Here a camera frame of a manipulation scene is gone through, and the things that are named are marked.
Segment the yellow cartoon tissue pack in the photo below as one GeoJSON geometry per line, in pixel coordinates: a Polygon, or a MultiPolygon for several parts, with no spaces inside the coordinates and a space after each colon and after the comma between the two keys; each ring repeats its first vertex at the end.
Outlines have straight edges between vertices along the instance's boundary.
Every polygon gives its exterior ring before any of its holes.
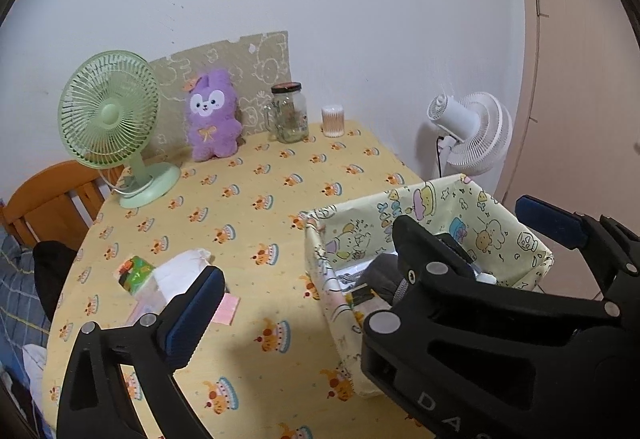
{"type": "Polygon", "coordinates": [[[346,293],[345,299],[349,308],[354,312],[359,326],[362,326],[364,319],[371,313],[388,308],[388,303],[367,284],[355,286],[346,293]]]}

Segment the white drawstring cloth pouch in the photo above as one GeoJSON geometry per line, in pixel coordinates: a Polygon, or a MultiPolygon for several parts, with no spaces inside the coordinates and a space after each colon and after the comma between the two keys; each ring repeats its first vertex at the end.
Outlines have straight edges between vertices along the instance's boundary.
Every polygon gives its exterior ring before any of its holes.
{"type": "Polygon", "coordinates": [[[204,248],[190,249],[154,269],[152,275],[164,299],[184,294],[215,256],[204,248]]]}

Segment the pink paper packet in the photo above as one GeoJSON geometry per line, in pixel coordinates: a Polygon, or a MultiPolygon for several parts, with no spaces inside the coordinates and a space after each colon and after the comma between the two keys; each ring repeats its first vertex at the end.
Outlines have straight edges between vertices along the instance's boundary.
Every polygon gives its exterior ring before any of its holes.
{"type": "Polygon", "coordinates": [[[214,313],[212,322],[215,324],[230,326],[234,320],[236,311],[238,311],[239,304],[239,297],[231,295],[230,293],[224,293],[221,302],[214,313]]]}

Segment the grey knit hat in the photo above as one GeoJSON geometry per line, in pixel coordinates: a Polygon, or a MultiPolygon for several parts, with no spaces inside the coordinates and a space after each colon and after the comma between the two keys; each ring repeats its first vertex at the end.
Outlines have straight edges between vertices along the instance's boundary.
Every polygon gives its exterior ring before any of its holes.
{"type": "Polygon", "coordinates": [[[399,269],[399,257],[395,254],[377,255],[362,271],[356,286],[367,285],[390,306],[404,298],[409,283],[399,269]]]}

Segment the clear plastic straw pack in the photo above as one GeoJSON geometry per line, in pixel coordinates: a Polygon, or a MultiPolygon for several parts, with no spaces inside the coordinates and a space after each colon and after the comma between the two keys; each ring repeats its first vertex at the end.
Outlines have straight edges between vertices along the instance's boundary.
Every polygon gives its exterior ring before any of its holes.
{"type": "Polygon", "coordinates": [[[134,294],[136,304],[125,322],[126,325],[134,325],[143,315],[153,313],[159,315],[167,306],[168,300],[162,293],[157,283],[151,279],[134,294]]]}

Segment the green tissue pack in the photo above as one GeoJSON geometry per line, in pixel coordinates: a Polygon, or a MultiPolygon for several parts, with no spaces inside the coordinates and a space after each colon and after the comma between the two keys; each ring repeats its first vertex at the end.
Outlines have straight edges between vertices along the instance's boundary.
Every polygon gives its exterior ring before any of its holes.
{"type": "Polygon", "coordinates": [[[130,295],[136,295],[152,274],[154,267],[140,256],[126,259],[115,273],[118,284],[130,295]]]}

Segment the white cloth on bed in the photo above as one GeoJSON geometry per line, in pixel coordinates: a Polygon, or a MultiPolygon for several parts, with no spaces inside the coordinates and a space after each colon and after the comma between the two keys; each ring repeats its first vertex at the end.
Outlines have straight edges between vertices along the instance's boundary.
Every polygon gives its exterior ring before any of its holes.
{"type": "Polygon", "coordinates": [[[36,344],[23,346],[23,362],[29,380],[29,392],[32,399],[42,402],[43,371],[47,364],[47,349],[36,344]]]}

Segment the yellow cartoon fabric bin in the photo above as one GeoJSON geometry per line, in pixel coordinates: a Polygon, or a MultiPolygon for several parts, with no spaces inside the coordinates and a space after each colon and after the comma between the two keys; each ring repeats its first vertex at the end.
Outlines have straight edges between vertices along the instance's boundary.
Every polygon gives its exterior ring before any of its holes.
{"type": "Polygon", "coordinates": [[[363,398],[379,391],[360,370],[364,314],[347,293],[364,266],[394,252],[393,223],[402,214],[434,235],[452,237],[473,268],[501,286],[531,291],[554,263],[532,230],[462,173],[307,212],[307,270],[340,355],[338,377],[363,398]]]}

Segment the beige door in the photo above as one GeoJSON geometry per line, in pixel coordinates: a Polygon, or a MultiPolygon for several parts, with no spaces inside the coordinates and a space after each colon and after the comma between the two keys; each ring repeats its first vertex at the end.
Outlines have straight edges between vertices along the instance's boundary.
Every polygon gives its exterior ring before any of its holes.
{"type": "Polygon", "coordinates": [[[524,0],[518,113],[497,194],[639,229],[639,47],[620,0],[524,0]]]}

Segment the blue plaid bedding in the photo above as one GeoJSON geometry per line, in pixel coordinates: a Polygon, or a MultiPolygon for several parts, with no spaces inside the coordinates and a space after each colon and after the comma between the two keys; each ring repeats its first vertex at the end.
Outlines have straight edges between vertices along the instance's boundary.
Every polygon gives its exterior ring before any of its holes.
{"type": "MultiPolygon", "coordinates": [[[[47,349],[49,331],[50,321],[35,288],[32,251],[1,229],[1,364],[28,391],[23,346],[47,349]]],[[[42,402],[34,404],[42,413],[42,402]]]]}

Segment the black garment on chair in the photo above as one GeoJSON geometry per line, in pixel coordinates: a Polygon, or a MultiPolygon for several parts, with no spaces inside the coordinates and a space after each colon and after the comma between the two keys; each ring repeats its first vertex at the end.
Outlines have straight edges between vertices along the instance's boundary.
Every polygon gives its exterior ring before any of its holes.
{"type": "Polygon", "coordinates": [[[32,250],[35,288],[50,322],[76,255],[77,251],[58,241],[39,242],[32,250]]]}

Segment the white standing fan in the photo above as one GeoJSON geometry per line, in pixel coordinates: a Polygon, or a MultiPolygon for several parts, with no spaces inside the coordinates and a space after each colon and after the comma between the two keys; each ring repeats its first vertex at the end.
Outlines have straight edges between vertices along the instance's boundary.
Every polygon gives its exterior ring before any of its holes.
{"type": "Polygon", "coordinates": [[[497,166],[508,153],[513,121],[495,95],[479,91],[456,99],[440,94],[426,111],[439,130],[435,174],[450,169],[477,177],[497,166]]]}

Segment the yellow patterned tablecloth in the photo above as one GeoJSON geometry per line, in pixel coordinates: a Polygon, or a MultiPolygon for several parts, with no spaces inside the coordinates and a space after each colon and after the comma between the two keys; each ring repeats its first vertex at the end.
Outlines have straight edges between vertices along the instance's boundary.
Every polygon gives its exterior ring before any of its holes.
{"type": "Polygon", "coordinates": [[[424,427],[384,397],[348,385],[317,292],[305,272],[303,214],[413,184],[418,176],[372,133],[319,128],[283,145],[249,136],[228,159],[181,165],[166,196],[139,209],[107,199],[70,269],[43,374],[43,413],[58,398],[82,324],[125,323],[134,307],[115,273],[129,257],[154,266],[206,249],[239,298],[233,321],[209,325],[176,381],[217,438],[423,438],[424,427]]]}

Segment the cotton swab container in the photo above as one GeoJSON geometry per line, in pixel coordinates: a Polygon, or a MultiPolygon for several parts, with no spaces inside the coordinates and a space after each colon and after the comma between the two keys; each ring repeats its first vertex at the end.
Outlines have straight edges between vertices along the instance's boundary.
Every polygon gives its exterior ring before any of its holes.
{"type": "Polygon", "coordinates": [[[345,111],[340,104],[322,107],[322,133],[328,138],[339,138],[345,133],[345,111]]]}

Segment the wooden chair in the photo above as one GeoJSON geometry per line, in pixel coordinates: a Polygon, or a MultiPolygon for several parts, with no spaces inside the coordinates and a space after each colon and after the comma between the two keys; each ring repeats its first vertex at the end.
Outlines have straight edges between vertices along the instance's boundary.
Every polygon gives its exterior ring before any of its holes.
{"type": "Polygon", "coordinates": [[[43,169],[1,204],[2,227],[23,246],[55,241],[79,251],[111,194],[106,181],[119,178],[122,170],[118,166],[101,176],[74,160],[43,169]]]}

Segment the glass mason jar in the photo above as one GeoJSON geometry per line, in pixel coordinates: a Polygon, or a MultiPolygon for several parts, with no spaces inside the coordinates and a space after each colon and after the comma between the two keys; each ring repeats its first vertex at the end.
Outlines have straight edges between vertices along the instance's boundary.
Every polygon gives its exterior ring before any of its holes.
{"type": "Polygon", "coordinates": [[[307,104],[300,82],[274,84],[264,105],[267,130],[281,143],[303,141],[309,133],[307,104]]]}

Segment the purple plush toy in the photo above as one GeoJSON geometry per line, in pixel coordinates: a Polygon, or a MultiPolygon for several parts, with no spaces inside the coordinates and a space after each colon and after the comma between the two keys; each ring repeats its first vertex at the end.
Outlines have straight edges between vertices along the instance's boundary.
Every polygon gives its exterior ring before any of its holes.
{"type": "Polygon", "coordinates": [[[242,124],[236,118],[238,96],[228,70],[213,69],[198,77],[188,97],[186,125],[194,162],[234,155],[242,124]]]}

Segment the green patterned backboard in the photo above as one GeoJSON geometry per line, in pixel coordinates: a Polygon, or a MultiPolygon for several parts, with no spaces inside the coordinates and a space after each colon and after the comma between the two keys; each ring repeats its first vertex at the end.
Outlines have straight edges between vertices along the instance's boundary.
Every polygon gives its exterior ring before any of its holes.
{"type": "Polygon", "coordinates": [[[238,95],[236,117],[242,135],[266,130],[264,105],[271,87],[291,79],[288,32],[266,32],[221,40],[164,56],[151,63],[160,85],[160,111],[146,158],[169,157],[188,145],[184,104],[192,81],[213,69],[227,69],[238,95]]]}

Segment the green desk fan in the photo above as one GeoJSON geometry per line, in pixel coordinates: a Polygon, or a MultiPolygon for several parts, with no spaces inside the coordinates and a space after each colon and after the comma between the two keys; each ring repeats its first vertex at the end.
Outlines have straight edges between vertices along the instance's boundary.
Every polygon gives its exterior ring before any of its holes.
{"type": "Polygon", "coordinates": [[[160,86],[142,56],[124,50],[93,55],[75,70],[58,101],[58,132],[70,156],[99,172],[129,169],[111,183],[119,205],[140,208],[177,184],[171,162],[146,165],[148,146],[160,113],[160,86]]]}

